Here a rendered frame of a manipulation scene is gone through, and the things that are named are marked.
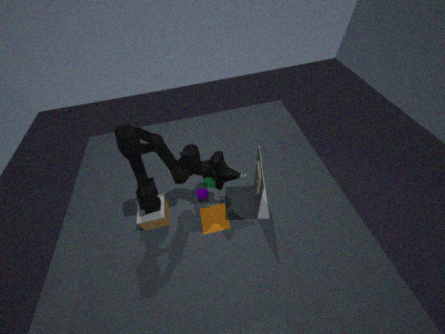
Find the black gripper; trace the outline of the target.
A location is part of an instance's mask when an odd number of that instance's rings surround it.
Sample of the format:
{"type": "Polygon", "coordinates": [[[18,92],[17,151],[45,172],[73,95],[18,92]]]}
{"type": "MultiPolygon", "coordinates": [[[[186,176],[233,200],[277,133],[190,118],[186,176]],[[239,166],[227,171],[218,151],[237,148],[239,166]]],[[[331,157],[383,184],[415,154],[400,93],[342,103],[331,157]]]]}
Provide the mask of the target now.
{"type": "Polygon", "coordinates": [[[208,160],[203,161],[200,165],[200,175],[203,178],[212,177],[216,181],[216,188],[223,189],[224,182],[239,179],[241,174],[227,166],[226,162],[220,162],[223,152],[214,153],[211,163],[208,160]],[[216,179],[217,178],[217,179],[216,179]]]}

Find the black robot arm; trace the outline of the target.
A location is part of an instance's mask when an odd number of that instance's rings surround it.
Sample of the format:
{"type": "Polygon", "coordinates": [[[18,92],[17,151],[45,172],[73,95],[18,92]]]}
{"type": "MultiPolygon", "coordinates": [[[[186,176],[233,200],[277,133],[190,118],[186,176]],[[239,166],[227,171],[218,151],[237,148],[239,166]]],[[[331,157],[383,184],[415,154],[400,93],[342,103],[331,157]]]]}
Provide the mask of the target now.
{"type": "Polygon", "coordinates": [[[161,199],[157,196],[159,193],[154,178],[147,176],[141,158],[142,154],[156,152],[169,168],[176,184],[185,183],[189,175],[200,175],[202,161],[200,161],[198,146],[194,144],[187,145],[183,152],[180,152],[181,158],[177,161],[159,134],[140,127],[120,125],[115,129],[115,137],[118,150],[129,160],[136,176],[138,203],[140,209],[145,210],[146,214],[161,210],[161,199]],[[148,143],[140,143],[140,139],[148,143]]]}

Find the grey panel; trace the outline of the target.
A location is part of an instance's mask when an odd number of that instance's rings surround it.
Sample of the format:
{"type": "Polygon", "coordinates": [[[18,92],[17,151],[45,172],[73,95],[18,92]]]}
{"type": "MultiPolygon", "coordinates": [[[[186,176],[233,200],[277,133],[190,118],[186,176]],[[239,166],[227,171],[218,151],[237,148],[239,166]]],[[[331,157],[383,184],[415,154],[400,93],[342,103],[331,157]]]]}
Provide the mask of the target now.
{"type": "Polygon", "coordinates": [[[254,197],[255,197],[257,219],[269,219],[268,203],[266,198],[266,188],[264,184],[264,174],[261,163],[260,147],[258,147],[257,164],[254,177],[254,197]]]}

